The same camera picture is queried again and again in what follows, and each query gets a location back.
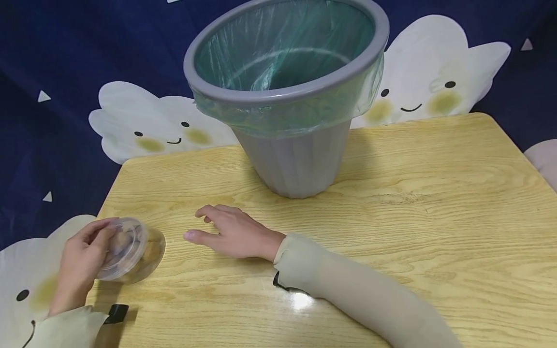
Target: gray trash can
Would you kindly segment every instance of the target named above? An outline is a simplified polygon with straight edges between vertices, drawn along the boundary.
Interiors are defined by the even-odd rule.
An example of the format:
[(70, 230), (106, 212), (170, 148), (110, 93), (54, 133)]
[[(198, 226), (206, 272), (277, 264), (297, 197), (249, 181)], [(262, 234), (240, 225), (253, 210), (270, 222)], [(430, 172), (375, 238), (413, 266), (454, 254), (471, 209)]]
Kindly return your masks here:
[(350, 121), (369, 110), (389, 35), (371, 0), (254, 0), (192, 42), (184, 73), (204, 114), (229, 125), (279, 195), (324, 191)]

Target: hand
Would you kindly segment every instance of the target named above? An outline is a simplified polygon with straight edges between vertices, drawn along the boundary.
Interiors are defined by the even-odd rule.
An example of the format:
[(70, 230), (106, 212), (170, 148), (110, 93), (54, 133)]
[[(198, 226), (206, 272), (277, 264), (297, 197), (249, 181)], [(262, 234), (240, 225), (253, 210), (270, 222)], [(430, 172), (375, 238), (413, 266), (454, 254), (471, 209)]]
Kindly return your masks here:
[(67, 240), (49, 317), (85, 305), (87, 293), (104, 263), (109, 240), (116, 232), (114, 228), (108, 227), (114, 219), (91, 222)]
[(273, 262), (286, 237), (227, 205), (206, 205), (196, 211), (196, 217), (205, 217), (206, 223), (213, 222), (219, 234), (192, 229), (184, 234), (184, 239), (234, 258), (261, 257)]

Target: wood grain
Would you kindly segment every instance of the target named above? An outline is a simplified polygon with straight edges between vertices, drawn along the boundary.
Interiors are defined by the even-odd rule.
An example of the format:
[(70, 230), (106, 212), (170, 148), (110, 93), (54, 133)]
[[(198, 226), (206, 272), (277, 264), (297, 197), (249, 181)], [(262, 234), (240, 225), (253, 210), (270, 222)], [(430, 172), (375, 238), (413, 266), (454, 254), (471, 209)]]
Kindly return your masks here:
[(149, 278), (90, 294), (133, 308), (120, 347), (386, 347), (327, 302), (274, 288), (269, 263), (182, 240), (213, 231), (193, 213), (218, 203), (393, 276), (465, 347), (557, 347), (557, 195), (487, 115), (352, 130), (336, 182), (304, 200), (272, 194), (239, 147), (129, 160), (100, 212), (167, 239)]

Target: sleeve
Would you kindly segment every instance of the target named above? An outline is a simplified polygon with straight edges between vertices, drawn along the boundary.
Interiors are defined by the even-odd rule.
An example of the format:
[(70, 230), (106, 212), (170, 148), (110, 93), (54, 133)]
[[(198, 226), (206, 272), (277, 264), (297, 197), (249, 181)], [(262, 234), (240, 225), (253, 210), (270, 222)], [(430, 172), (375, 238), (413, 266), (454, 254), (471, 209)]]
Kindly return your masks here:
[(85, 306), (47, 318), (37, 323), (28, 348), (91, 348), (107, 317)]
[(289, 234), (274, 261), (277, 283), (331, 302), (393, 348), (460, 348), (427, 302), (387, 276)]

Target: navy blue backdrop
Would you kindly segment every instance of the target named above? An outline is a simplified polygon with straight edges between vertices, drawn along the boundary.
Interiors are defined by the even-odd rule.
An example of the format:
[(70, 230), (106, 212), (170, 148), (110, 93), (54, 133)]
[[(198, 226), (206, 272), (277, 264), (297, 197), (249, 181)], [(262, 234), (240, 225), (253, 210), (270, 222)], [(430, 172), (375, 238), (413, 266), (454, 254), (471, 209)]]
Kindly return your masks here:
[[(120, 168), (88, 122), (99, 88), (127, 81), (158, 97), (193, 97), (182, 70), (189, 43), (243, 2), (0, 4), (0, 250), (97, 214)], [(491, 114), (521, 150), (557, 138), (555, 1), (376, 2), (390, 18), (391, 40), (417, 18), (442, 14), (464, 28), (470, 46), (508, 43), (511, 56), (476, 111)], [(521, 51), (527, 38), (534, 49)]]

